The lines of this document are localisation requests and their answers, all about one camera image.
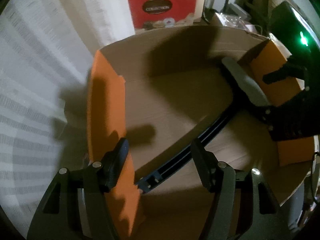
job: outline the orange cardboard flap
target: orange cardboard flap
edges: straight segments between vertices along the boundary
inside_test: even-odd
[[[96,52],[91,71],[87,106],[87,136],[90,161],[99,161],[125,137],[125,80]],[[121,239],[127,239],[142,221],[138,212],[140,192],[133,183],[134,168],[129,152],[117,185],[106,194],[107,205]]]
[[[301,91],[297,79],[293,77],[288,77],[270,85],[262,81],[263,75],[278,70],[286,61],[277,46],[269,41],[258,57],[252,60],[250,64],[255,80],[274,106],[285,103]],[[281,141],[277,145],[280,166],[309,161],[315,149],[313,137]]]

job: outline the black cable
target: black cable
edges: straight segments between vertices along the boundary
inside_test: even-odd
[[[312,186],[313,179],[312,179],[312,175],[313,175],[313,162],[314,162],[315,157],[316,157],[317,155],[320,157],[320,153],[319,153],[319,152],[315,152],[314,155],[313,155],[313,157],[312,157],[312,160],[311,160],[311,170],[310,170],[310,188],[311,188],[311,195],[312,195],[313,201],[316,203],[316,205],[318,205],[319,202],[318,202],[318,200],[316,199],[315,194],[314,194],[314,191],[313,191],[313,186]]]

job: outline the black bracket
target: black bracket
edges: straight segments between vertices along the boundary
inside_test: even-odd
[[[204,187],[215,193],[199,240],[289,239],[280,205],[258,169],[236,171],[218,162],[196,139],[191,154]],[[235,189],[241,189],[240,215],[235,236],[228,237]]]
[[[128,150],[128,141],[121,138],[115,149],[105,153],[100,162],[78,171],[61,168],[40,201],[27,240],[118,240],[104,192],[109,192],[117,184]],[[92,238],[82,233],[78,188],[84,189]]]
[[[278,70],[263,76],[266,84],[294,77],[304,80],[304,90],[282,105],[272,106],[264,115],[274,141],[292,140],[320,133],[320,66],[306,49],[305,59],[293,56]]]

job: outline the white cloth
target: white cloth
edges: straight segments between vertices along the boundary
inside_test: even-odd
[[[95,51],[133,34],[127,0],[10,0],[0,15],[0,205],[24,237],[57,170],[87,152]]]

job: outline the cable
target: cable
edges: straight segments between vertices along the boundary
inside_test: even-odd
[[[260,26],[260,25],[258,25],[258,24],[254,24],[253,26],[255,26],[255,27],[259,27],[260,28],[260,35],[262,35],[262,32],[263,32],[263,29],[262,29],[262,27]]]
[[[313,186],[312,186],[313,179],[312,179],[312,175],[313,175],[313,162],[314,162],[315,157],[316,157],[317,155],[320,157],[320,153],[319,153],[319,152],[315,152],[314,155],[313,155],[313,157],[312,157],[312,160],[311,160],[311,171],[310,171],[310,189],[311,189],[311,195],[312,195],[313,201],[316,203],[316,205],[318,205],[319,202],[317,201],[317,199],[316,199],[316,197],[315,197],[315,194],[314,194],[314,191],[313,191]]]

